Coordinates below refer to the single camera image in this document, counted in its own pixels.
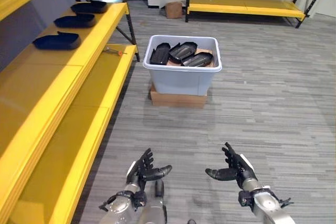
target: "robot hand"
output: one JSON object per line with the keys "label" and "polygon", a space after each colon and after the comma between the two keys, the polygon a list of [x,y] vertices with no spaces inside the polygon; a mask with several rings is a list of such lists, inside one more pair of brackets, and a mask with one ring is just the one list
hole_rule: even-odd
{"label": "robot hand", "polygon": [[254,178],[257,180],[257,177],[254,173],[253,167],[251,163],[247,160],[247,158],[240,154],[238,155],[229,143],[225,143],[225,147],[222,150],[227,157],[225,161],[229,164],[229,168],[212,170],[207,168],[205,172],[211,178],[216,180],[228,181],[228,180],[237,180],[238,186],[243,188],[244,180],[248,178]]}

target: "bin rim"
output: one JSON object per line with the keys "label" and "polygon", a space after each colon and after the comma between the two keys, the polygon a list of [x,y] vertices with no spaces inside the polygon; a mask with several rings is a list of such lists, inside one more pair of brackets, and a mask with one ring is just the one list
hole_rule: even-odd
{"label": "bin rim", "polygon": [[[215,41],[216,45],[216,52],[217,52],[217,59],[218,59],[218,66],[212,67],[212,68],[206,68],[206,67],[182,67],[182,66],[163,66],[163,65],[152,65],[147,63],[148,58],[150,57],[151,53],[149,52],[149,45],[152,43],[152,40],[155,37],[175,37],[175,38],[190,38],[191,41],[193,38],[205,38],[205,39],[213,39]],[[151,36],[146,52],[145,57],[143,59],[142,65],[144,68],[149,70],[164,70],[164,71],[179,71],[179,72],[210,72],[210,73],[216,73],[220,72],[222,67],[222,61],[221,61],[221,53],[219,52],[218,48],[218,41],[214,37],[199,37],[199,36],[177,36],[177,35],[153,35]]]}

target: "tool on shelf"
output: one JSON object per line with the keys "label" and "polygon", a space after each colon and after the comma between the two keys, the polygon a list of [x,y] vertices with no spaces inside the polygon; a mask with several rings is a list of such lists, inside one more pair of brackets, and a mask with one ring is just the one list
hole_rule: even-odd
{"label": "tool on shelf", "polygon": [[109,54],[114,54],[114,53],[117,53],[119,56],[122,56],[122,55],[126,55],[127,53],[126,52],[122,52],[122,51],[118,51],[118,50],[114,50],[114,49],[111,49],[109,47],[105,48],[103,50],[103,52],[107,52]]}

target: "cardboard box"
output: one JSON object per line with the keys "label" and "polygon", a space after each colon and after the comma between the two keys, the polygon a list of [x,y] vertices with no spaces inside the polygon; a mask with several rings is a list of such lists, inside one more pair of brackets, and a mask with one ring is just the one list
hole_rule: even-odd
{"label": "cardboard box", "polygon": [[182,3],[170,2],[165,6],[167,18],[182,18]]}
{"label": "cardboard box", "polygon": [[151,99],[153,106],[187,107],[202,109],[205,105],[207,95],[188,94],[159,94],[154,85],[151,88]]}

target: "white wall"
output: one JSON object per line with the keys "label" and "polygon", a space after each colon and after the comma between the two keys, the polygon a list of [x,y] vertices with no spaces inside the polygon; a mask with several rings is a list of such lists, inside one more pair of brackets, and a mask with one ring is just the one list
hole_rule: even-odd
{"label": "white wall", "polygon": [[316,12],[332,17],[336,17],[336,0],[319,0]]}

